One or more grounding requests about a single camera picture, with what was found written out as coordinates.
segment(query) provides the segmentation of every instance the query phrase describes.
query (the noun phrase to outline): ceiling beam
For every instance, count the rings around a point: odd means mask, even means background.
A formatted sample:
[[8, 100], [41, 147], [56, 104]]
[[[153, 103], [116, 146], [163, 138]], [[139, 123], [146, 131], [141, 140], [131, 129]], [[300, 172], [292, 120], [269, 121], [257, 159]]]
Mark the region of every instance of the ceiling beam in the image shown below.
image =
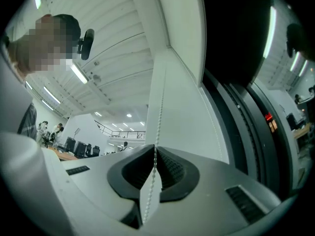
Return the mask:
[[89, 80], [86, 85], [90, 88], [91, 92], [99, 98], [100, 102], [103, 105], [108, 105], [110, 103], [110, 100], [106, 97], [105, 94], [103, 94], [97, 86], [94, 84], [93, 80]]
[[169, 46], [163, 9], [159, 0], [133, 0], [141, 20], [153, 58]]
[[83, 114], [89, 114], [89, 113], [94, 113], [94, 112], [99, 112], [99, 111], [111, 111], [112, 109], [116, 109], [118, 107], [131, 107], [131, 106], [143, 106], [149, 104], [149, 93], [145, 94], [137, 94], [133, 95], [124, 99], [120, 100], [113, 100], [109, 105], [105, 105], [103, 107], [92, 107], [89, 109], [86, 109], [81, 112], [73, 112], [72, 114], [75, 115], [83, 115]]
[[78, 111], [83, 111], [85, 108], [82, 106], [79, 102], [77, 102], [66, 90], [62, 88], [62, 86], [59, 85], [59, 83], [52, 77], [47, 77], [51, 85], [56, 88], [68, 101], [72, 103], [72, 105], [77, 109]]

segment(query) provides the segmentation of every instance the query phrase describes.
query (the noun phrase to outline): worker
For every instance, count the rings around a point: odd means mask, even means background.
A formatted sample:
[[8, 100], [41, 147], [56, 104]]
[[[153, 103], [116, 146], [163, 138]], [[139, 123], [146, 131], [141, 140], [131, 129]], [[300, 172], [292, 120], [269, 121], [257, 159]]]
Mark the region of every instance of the worker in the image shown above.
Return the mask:
[[314, 97], [314, 87], [309, 88], [310, 96]]
[[61, 136], [63, 135], [63, 130], [64, 128], [61, 126], [60, 130], [57, 130], [56, 132], [54, 132], [54, 142], [53, 142], [53, 147], [57, 148], [58, 144], [61, 141]]
[[124, 142], [124, 147], [120, 149], [120, 151], [124, 151], [127, 148], [128, 143]]
[[60, 130], [60, 128], [61, 128], [62, 126], [63, 126], [62, 123], [59, 123], [58, 125], [55, 125], [55, 126], [53, 127], [53, 130], [51, 131], [51, 133], [57, 132], [58, 130]]
[[43, 143], [43, 137], [47, 135], [48, 132], [48, 122], [43, 121], [41, 125], [37, 128], [36, 142], [41, 146]]
[[[73, 47], [77, 45], [80, 35], [81, 29], [74, 17], [47, 14], [35, 22], [35, 29], [30, 29], [18, 40], [11, 42], [4, 36], [4, 47], [0, 56], [26, 87], [27, 75], [36, 71], [48, 71], [49, 65], [60, 64], [61, 59], [71, 59]], [[32, 103], [21, 123], [19, 134], [38, 140], [36, 115], [36, 108]]]

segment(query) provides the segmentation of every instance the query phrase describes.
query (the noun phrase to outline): desk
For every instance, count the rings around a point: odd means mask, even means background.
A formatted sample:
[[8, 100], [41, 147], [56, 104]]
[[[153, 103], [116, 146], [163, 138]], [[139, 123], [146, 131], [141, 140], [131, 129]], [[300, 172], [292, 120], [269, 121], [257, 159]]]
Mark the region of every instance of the desk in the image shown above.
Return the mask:
[[304, 128], [300, 128], [293, 132], [293, 136], [295, 139], [299, 139], [300, 137], [306, 135], [310, 131], [311, 124], [307, 123]]
[[48, 149], [53, 150], [53, 151], [56, 153], [57, 157], [58, 157], [60, 160], [63, 160], [63, 161], [78, 160], [78, 158], [76, 158], [75, 156], [70, 155], [70, 154], [68, 154], [68, 153], [66, 153], [66, 152], [60, 153], [60, 152], [59, 152], [56, 148], [54, 148], [54, 147], [48, 146]]

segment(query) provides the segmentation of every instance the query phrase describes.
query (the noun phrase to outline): black vent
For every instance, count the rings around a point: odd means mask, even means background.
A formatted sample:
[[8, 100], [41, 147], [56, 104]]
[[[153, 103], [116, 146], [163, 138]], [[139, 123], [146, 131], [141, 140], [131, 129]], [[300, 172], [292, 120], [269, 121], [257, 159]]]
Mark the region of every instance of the black vent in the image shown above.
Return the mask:
[[256, 222], [265, 215], [239, 186], [226, 189], [226, 192], [250, 224]]
[[197, 167], [163, 147], [157, 149], [157, 171], [162, 180], [160, 203], [181, 200], [197, 186]]
[[162, 191], [180, 182], [184, 176], [184, 168], [171, 157], [160, 152], [157, 155], [158, 173], [162, 181]]
[[88, 171], [90, 168], [88, 166], [81, 166], [78, 168], [74, 168], [74, 169], [70, 169], [70, 170], [66, 170], [68, 175], [74, 175], [74, 174], [78, 174], [84, 171]]

